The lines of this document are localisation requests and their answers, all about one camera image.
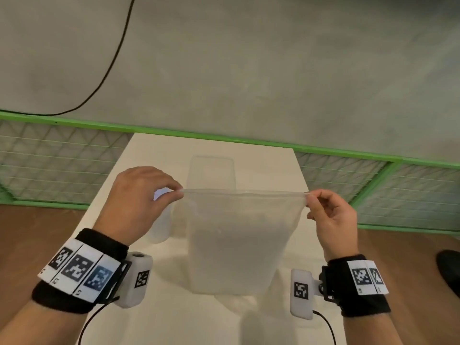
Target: white bottle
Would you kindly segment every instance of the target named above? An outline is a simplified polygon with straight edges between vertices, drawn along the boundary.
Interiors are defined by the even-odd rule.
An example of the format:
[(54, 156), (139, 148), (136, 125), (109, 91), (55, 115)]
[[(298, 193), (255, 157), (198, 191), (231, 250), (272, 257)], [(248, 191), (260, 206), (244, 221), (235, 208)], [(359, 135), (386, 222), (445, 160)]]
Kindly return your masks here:
[[(163, 188), (155, 191), (155, 194), (153, 195), (153, 200), (156, 201), (158, 197), (170, 191), (172, 190), (169, 188)], [(163, 213), (160, 214), (158, 219), (155, 220), (152, 227), (147, 232), (145, 237), (151, 243), (161, 243), (168, 239), (171, 233), (171, 208), (172, 204), (168, 205), (168, 207), (165, 208)]]

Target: black cord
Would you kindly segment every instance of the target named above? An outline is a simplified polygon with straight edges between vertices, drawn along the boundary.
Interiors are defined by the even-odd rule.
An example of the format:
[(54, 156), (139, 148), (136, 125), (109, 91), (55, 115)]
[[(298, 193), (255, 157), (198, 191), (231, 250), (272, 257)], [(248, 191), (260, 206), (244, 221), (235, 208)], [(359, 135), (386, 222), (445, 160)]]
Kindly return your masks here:
[(329, 326), (329, 329), (331, 330), (332, 339), (334, 340), (334, 345), (337, 345), (337, 343), (335, 342), (334, 331), (332, 330), (332, 327), (331, 327), (331, 324), (329, 323), (329, 321), (328, 321), (323, 315), (321, 315), (321, 313), (319, 313), (318, 311), (313, 310), (313, 313), (314, 313), (315, 315), (318, 315), (318, 316), (322, 317), (322, 319), (324, 319), (324, 320), (326, 321), (326, 323), (327, 323), (328, 326)]
[(91, 315), (91, 317), (90, 317), (89, 320), (85, 323), (85, 325), (83, 326), (83, 329), (81, 330), (80, 336), (78, 337), (78, 345), (81, 345), (81, 338), (83, 338), (83, 332), (85, 331), (86, 327), (88, 327), (89, 322), (91, 322), (91, 320), (92, 320), (98, 313), (100, 313), (105, 307), (107, 307), (108, 305), (110, 305), (110, 304), (113, 303), (114, 301), (117, 301), (118, 299), (120, 299), (120, 297), (116, 297), (116, 298), (112, 299), (112, 300), (111, 300), (110, 302), (108, 302), (107, 304), (102, 305), (102, 307), (100, 307), (95, 313), (93, 313), (93, 314)]
[(116, 61), (116, 59), (118, 57), (118, 53), (120, 52), (121, 46), (123, 45), (123, 42), (125, 40), (125, 35), (126, 35), (126, 31), (128, 30), (129, 19), (131, 18), (131, 12), (132, 12), (132, 7), (134, 6), (134, 1), (135, 0), (131, 0), (131, 3), (129, 5), (128, 15), (126, 16), (126, 22), (125, 22), (125, 27), (123, 29), (123, 34), (121, 35), (120, 43), (118, 43), (118, 47), (117, 47), (117, 49), (115, 51), (115, 55), (114, 55), (114, 57), (112, 59), (112, 62), (109, 65), (109, 68), (107, 69), (107, 72), (105, 73), (104, 77), (102, 78), (102, 81), (99, 83), (99, 85), (96, 87), (96, 89), (81, 104), (79, 104), (77, 107), (75, 107), (73, 109), (62, 111), (61, 113), (57, 113), (57, 114), (33, 114), (33, 113), (21, 113), (19, 111), (13, 111), (13, 110), (4, 110), (4, 109), (1, 109), (1, 110), (4, 111), (4, 112), (7, 112), (7, 113), (18, 114), (18, 115), (58, 116), (58, 115), (64, 115), (66, 113), (70, 113), (72, 111), (75, 111), (75, 110), (81, 108), (83, 105), (85, 105), (96, 94), (96, 92), (99, 91), (99, 88), (101, 88), (101, 86), (104, 83), (105, 79), (110, 74), (110, 71), (112, 70), (113, 65), (115, 64), (115, 61)]

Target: person's right hand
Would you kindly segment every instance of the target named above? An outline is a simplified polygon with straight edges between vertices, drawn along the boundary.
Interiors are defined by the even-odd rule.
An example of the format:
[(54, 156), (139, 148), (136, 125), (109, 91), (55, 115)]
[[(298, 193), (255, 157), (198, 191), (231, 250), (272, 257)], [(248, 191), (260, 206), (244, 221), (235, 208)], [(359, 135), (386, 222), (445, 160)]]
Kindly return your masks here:
[(359, 254), (356, 211), (330, 190), (309, 191), (308, 219), (316, 221), (316, 234), (326, 261)]

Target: brown floor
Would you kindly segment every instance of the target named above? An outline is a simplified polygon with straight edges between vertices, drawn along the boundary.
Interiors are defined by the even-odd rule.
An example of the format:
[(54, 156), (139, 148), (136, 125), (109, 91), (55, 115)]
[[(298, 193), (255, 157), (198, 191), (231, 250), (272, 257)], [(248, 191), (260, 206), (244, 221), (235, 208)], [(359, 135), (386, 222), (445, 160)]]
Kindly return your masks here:
[[(0, 205), (0, 329), (29, 299), (36, 274), (83, 213)], [(435, 255), (442, 249), (460, 251), (460, 241), (445, 235), (361, 230), (359, 243), (390, 290), (392, 318), (404, 344), (458, 344), (460, 299), (441, 279)]]

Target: plastic bag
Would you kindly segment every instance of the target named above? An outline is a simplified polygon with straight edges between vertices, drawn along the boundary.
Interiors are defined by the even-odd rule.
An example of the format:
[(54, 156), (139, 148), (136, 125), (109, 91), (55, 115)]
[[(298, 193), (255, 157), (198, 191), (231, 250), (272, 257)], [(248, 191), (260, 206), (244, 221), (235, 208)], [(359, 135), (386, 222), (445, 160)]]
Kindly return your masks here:
[(305, 194), (184, 190), (194, 292), (250, 295), (267, 290), (296, 229)]

